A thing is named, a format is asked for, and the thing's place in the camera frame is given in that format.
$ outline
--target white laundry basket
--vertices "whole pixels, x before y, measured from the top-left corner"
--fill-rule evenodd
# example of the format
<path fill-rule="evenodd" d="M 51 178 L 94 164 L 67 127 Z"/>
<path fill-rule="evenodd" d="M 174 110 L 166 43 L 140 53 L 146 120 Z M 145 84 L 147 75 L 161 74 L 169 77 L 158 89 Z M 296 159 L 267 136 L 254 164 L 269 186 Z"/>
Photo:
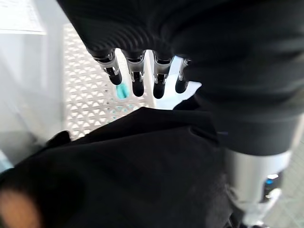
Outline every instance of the white laundry basket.
<path fill-rule="evenodd" d="M 65 128 L 73 139 L 140 107 L 155 107 L 152 95 L 152 73 L 149 54 L 145 55 L 143 96 L 132 93 L 132 83 L 127 63 L 121 50 L 115 51 L 123 83 L 129 88 L 129 96 L 119 99 L 116 86 L 107 73 L 92 58 L 71 24 L 64 27 L 64 91 L 66 101 Z"/>

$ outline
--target black cloth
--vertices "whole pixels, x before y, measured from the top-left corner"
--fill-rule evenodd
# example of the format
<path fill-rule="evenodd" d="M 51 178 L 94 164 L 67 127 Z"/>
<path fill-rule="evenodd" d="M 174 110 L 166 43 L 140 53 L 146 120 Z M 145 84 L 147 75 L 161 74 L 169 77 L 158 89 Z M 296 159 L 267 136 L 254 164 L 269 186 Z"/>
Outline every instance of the black cloth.
<path fill-rule="evenodd" d="M 76 141 L 66 136 L 1 178 L 0 188 L 35 195 L 46 228 L 227 222 L 223 156 L 208 112 L 141 108 Z"/>

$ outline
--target blue object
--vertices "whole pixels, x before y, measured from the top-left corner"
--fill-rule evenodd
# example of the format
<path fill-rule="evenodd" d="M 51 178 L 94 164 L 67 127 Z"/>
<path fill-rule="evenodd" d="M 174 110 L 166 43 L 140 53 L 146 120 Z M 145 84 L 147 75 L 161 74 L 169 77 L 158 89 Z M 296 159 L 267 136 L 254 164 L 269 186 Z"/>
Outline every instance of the blue object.
<path fill-rule="evenodd" d="M 274 181 L 272 179 L 266 180 L 266 184 L 272 184 Z"/>
<path fill-rule="evenodd" d="M 129 96 L 129 89 L 125 83 L 116 86 L 116 94 L 119 99 L 125 99 Z"/>

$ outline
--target blue light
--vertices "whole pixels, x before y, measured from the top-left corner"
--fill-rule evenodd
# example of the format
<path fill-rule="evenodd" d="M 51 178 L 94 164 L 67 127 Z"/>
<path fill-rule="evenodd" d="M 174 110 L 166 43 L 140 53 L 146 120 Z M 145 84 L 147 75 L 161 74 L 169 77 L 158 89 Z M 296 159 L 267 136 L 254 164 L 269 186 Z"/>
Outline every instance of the blue light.
<path fill-rule="evenodd" d="M 266 180 L 266 184 L 272 184 L 274 181 L 272 179 Z"/>

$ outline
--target white wall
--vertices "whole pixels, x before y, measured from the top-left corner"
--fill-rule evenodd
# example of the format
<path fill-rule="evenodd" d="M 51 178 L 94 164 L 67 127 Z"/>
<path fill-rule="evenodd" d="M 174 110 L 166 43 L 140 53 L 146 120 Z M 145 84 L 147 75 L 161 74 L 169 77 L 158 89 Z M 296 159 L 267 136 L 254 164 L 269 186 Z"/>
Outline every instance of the white wall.
<path fill-rule="evenodd" d="M 0 34 L 0 150 L 17 163 L 63 129 L 63 24 L 55 0 L 35 1 L 46 35 Z"/>

